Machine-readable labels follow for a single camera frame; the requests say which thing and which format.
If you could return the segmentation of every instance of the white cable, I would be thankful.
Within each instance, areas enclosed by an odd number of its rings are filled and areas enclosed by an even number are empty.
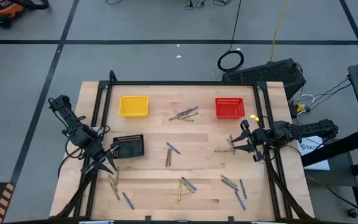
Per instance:
[[[314,103],[314,101],[315,101],[315,98],[314,98],[314,96],[313,96],[312,94],[302,94],[302,95],[300,95],[299,98],[298,98],[298,103],[299,103],[300,99],[301,99],[302,97],[304,97],[304,96],[310,96],[310,97],[313,97],[313,99],[312,99],[312,102],[309,103],[308,106],[306,106],[301,112],[298,113],[298,115],[304,113],[304,112],[306,111],[306,108],[308,108],[308,107],[309,107],[312,103]]]

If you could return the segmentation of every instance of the plastic basket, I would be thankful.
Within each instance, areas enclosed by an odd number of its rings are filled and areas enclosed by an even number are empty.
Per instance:
[[[215,98],[218,119],[239,119],[245,115],[242,98]]]
[[[145,117],[148,107],[148,96],[122,96],[119,100],[119,114],[126,118]]]

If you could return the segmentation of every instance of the red basket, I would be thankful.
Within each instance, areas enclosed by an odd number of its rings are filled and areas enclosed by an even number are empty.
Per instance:
[[[245,115],[242,98],[215,98],[218,119],[239,119]]]

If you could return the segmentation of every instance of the wooden tabletop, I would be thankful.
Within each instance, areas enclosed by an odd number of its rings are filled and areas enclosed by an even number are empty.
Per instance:
[[[76,115],[86,116],[82,122],[88,125],[97,86],[98,82],[82,83],[76,104]],[[283,84],[268,83],[268,93],[274,120],[291,122]],[[149,96],[148,117],[123,118],[119,115],[120,97],[131,95]],[[216,97],[243,98],[246,116],[235,120],[216,119]],[[260,101],[264,109],[261,91]],[[168,120],[195,106],[199,107],[199,115],[193,117],[194,122]],[[243,119],[248,119],[251,130],[258,128],[257,122],[249,118],[251,114],[257,114],[251,86],[113,86],[107,119],[111,131],[104,137],[104,148],[109,147],[113,137],[143,134],[145,155],[115,160],[120,167],[118,191],[121,200],[112,192],[108,174],[99,171],[92,219],[144,220],[146,215],[150,215],[152,220],[226,221],[228,216],[234,216],[236,221],[274,220],[264,161],[254,162],[252,154],[244,151],[237,151],[236,155],[214,152],[216,149],[229,148],[226,139],[230,134],[234,138],[240,135],[240,122]],[[181,152],[180,155],[172,152],[171,167],[165,167],[166,142]],[[295,142],[290,145],[297,148]],[[69,145],[69,151],[74,149],[75,146]],[[303,209],[313,216],[300,155],[286,147],[282,149],[282,161],[289,191]],[[69,159],[63,165],[51,215],[56,215],[77,190],[82,165],[83,161],[77,159]],[[247,200],[243,199],[246,211],[241,209],[233,190],[221,182],[221,174],[234,180],[237,185],[242,179],[248,197]],[[197,191],[192,194],[183,188],[181,202],[177,202],[180,177],[190,180]],[[128,206],[123,192],[130,198],[135,210]],[[277,192],[281,214],[285,217],[282,195],[278,189]],[[87,198],[88,193],[85,193],[82,215],[85,214]]]

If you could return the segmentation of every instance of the yellow cable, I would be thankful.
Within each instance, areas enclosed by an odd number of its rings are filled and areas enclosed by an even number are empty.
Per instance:
[[[283,7],[283,9],[281,10],[281,13],[280,13],[280,18],[278,19],[277,24],[276,24],[276,29],[274,30],[272,53],[270,54],[270,62],[273,61],[273,54],[274,54],[274,47],[275,47],[275,42],[276,42],[276,35],[277,35],[278,27],[280,26],[280,23],[284,18],[284,13],[285,13],[285,9],[287,8],[287,4],[288,4],[288,0],[285,0],[284,7]]]

